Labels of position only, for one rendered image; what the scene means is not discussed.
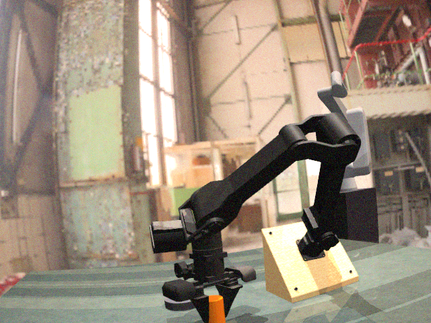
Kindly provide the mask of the orange knob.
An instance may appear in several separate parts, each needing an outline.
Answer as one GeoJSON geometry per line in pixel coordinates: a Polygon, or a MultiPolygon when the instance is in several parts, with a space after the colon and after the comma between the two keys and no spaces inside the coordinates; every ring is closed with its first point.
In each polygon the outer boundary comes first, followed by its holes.
{"type": "Polygon", "coordinates": [[[226,323],[224,312],[223,297],[221,295],[209,295],[208,323],[226,323]]]}

